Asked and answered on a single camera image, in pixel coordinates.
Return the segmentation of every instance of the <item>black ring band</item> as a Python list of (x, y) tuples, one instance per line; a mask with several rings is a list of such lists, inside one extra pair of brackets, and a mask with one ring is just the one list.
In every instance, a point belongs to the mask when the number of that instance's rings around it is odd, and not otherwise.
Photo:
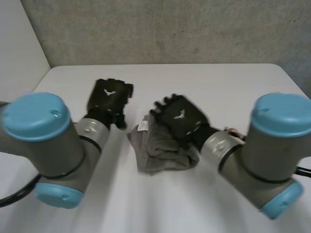
[(265, 182), (265, 183), (274, 183), (274, 184), (276, 184), (276, 183), (285, 183), (285, 182), (287, 182), (287, 181), (290, 180), (290, 177), (289, 177), (289, 178), (286, 178), (286, 179), (284, 179), (284, 180), (279, 180), (279, 181), (267, 180), (267, 179), (265, 179), (265, 178), (262, 178), (262, 177), (260, 177), (260, 176), (258, 176), (258, 175), (256, 175), (256, 174), (254, 174), (252, 171), (250, 171), (250, 170), (246, 167), (246, 165), (244, 164), (243, 160), (241, 160), (241, 164), (242, 164), (242, 167), (245, 169), (245, 171), (246, 171), (250, 176), (252, 176), (253, 178), (255, 178), (255, 179), (257, 179), (257, 180), (259, 180), (259, 181), (261, 181), (261, 182)]
[(242, 144), (237, 144), (235, 146), (233, 146), (230, 150), (228, 150), (228, 152), (223, 156), (223, 159), (220, 161), (219, 166), (218, 166), (218, 172), (221, 173), (226, 160), (230, 157), (230, 155), (233, 154), (233, 152), (235, 152), (238, 148), (241, 148), (243, 145)]
[(81, 140), (85, 140), (85, 141), (91, 143), (93, 146), (95, 146), (99, 150), (100, 154), (102, 153), (102, 148), (93, 139), (90, 139), (89, 137), (85, 137), (85, 136), (82, 136), (82, 135), (79, 135), (79, 137), (80, 137)]
[(78, 163), (78, 165), (75, 166), (73, 169), (71, 169), (71, 170), (70, 170), (69, 172), (67, 172), (67, 173), (63, 173), (63, 174), (58, 175), (58, 176), (45, 176), (45, 175), (42, 175), (42, 174), (41, 174), (41, 176), (44, 177), (44, 178), (47, 178), (47, 179), (49, 179), (49, 180), (57, 180), (57, 179), (64, 178), (64, 177), (66, 177), (66, 176), (68, 176), (68, 175), (74, 173), (74, 172), (82, 165), (82, 163), (84, 162), (85, 157), (86, 157), (86, 153), (85, 153), (85, 151), (84, 151), (84, 153), (83, 153), (83, 158), (82, 158), (81, 161)]

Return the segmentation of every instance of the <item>white table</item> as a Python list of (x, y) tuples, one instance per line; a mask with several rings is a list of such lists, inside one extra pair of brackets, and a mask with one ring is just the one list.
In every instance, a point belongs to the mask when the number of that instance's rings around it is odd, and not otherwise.
[[(51, 69), (36, 91), (59, 95), (74, 121), (85, 113), (97, 79), (121, 79), (135, 86), (126, 106), (129, 129), (139, 123), (155, 100), (185, 94), (209, 116), (213, 126), (247, 132), (250, 110), (266, 93), (302, 91), (278, 66), (126, 65), (68, 66)], [(81, 205), (57, 209), (33, 195), (0, 209), (0, 232), (6, 233), (309, 233), (311, 179), (297, 177), (305, 193), (275, 221), (260, 214), (206, 160), (187, 171), (154, 176), (137, 172), (126, 132), (111, 135)], [(0, 155), (2, 196), (19, 189), (35, 174), (23, 158)]]

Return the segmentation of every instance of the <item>white wall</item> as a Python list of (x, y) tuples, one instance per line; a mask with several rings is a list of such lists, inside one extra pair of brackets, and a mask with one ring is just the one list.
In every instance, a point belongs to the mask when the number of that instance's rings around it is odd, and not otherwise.
[(0, 0), (0, 101), (32, 91), (50, 70), (19, 0)]

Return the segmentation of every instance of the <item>gray towel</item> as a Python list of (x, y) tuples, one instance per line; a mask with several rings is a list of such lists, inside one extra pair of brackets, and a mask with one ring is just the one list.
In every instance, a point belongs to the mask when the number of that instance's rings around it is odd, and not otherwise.
[(128, 133), (139, 171), (155, 172), (166, 169), (184, 170), (194, 167), (199, 162), (198, 151), (179, 148), (168, 130), (157, 125), (152, 115), (145, 116), (148, 131), (138, 131), (138, 125)]

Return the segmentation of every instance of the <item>light blue joint cap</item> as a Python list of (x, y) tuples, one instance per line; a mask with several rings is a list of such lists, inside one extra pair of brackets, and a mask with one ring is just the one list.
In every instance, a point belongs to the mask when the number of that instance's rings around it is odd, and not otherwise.
[(255, 103), (251, 124), (273, 137), (307, 135), (311, 133), (311, 101), (295, 94), (264, 95)]
[(70, 124), (70, 112), (57, 95), (22, 96), (2, 112), (3, 128), (13, 138), (40, 142), (60, 135)]
[(265, 204), (260, 211), (267, 215), (268, 218), (274, 220), (288, 209), (292, 203), (296, 202), (302, 192), (302, 185), (295, 181), (283, 192), (279, 193), (271, 201)]
[(76, 189), (53, 183), (37, 183), (34, 192), (43, 203), (65, 209), (78, 206), (84, 196)]

